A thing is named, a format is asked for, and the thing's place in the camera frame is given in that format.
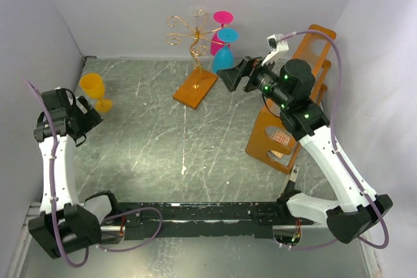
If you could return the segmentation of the blue plastic wine glass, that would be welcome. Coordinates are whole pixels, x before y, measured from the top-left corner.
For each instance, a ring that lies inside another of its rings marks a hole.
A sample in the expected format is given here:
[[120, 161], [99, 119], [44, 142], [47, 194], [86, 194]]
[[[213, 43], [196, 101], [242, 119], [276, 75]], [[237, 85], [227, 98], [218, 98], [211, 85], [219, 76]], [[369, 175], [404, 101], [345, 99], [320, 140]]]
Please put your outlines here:
[[238, 33], [232, 28], [223, 28], [218, 31], [218, 39], [223, 42], [223, 46], [214, 56], [212, 71], [215, 74], [220, 70], [231, 68], [234, 65], [234, 56], [229, 49], [229, 44], [236, 42], [238, 38]]

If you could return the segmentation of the yellow plastic wine glass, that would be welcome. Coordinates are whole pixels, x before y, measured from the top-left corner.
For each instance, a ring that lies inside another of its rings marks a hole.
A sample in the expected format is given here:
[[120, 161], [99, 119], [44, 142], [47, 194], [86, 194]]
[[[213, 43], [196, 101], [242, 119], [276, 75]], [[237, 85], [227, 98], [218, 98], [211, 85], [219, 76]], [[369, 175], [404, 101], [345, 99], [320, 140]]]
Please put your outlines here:
[[88, 97], [96, 101], [94, 108], [98, 112], [107, 113], [111, 110], [113, 103], [110, 99], [104, 98], [106, 88], [99, 74], [85, 74], [81, 77], [79, 85]]

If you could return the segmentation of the pink plastic wine glass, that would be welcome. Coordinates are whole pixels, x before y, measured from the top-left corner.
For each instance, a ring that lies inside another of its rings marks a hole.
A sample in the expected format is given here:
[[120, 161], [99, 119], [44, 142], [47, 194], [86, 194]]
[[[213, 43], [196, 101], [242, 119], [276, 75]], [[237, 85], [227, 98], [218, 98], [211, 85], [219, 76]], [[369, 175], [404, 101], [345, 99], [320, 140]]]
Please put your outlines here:
[[225, 46], [225, 42], [218, 37], [218, 31], [227, 27], [234, 20], [234, 16], [229, 11], [221, 10], [213, 14], [213, 20], [220, 25], [219, 28], [213, 30], [214, 34], [210, 41], [210, 53], [214, 57]]

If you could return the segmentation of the clear wine glass front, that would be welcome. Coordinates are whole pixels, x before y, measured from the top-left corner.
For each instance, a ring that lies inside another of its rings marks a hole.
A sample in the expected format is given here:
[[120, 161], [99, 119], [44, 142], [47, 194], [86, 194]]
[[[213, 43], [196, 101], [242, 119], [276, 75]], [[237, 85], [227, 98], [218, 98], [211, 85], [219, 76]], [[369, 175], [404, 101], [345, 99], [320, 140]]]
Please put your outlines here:
[[76, 146], [76, 154], [85, 162], [92, 163], [98, 159], [98, 152], [89, 143], [87, 136], [85, 135], [83, 140]]

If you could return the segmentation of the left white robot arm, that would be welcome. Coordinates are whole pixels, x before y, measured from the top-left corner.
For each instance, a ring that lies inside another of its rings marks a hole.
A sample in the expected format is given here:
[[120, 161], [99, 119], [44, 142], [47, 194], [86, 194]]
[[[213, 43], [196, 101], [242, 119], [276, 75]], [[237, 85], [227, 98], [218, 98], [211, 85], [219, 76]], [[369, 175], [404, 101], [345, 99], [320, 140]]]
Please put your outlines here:
[[39, 216], [29, 221], [29, 233], [49, 257], [56, 259], [101, 241], [100, 226], [118, 223], [122, 210], [111, 191], [80, 203], [74, 156], [87, 133], [102, 117], [83, 96], [66, 88], [36, 92], [42, 104], [34, 138], [43, 162], [43, 195]]

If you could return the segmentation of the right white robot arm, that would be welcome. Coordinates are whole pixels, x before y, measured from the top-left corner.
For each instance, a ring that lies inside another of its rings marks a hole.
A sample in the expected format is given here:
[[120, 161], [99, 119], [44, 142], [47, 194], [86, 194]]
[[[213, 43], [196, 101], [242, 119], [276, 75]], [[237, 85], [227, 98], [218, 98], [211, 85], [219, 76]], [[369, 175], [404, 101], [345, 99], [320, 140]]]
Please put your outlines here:
[[235, 67], [218, 70], [217, 75], [229, 92], [237, 89], [240, 80], [249, 78], [245, 92], [259, 90], [264, 101], [271, 100], [280, 109], [284, 128], [315, 160], [330, 183], [337, 199], [328, 201], [291, 190], [278, 200], [276, 215], [283, 224], [295, 219], [308, 219], [326, 225], [335, 239], [350, 243], [371, 227], [380, 224], [384, 241], [389, 232], [384, 215], [393, 202], [387, 194], [379, 195], [360, 175], [336, 141], [330, 121], [311, 98], [315, 76], [309, 64], [300, 59], [287, 61], [278, 73], [272, 64], [245, 58]]

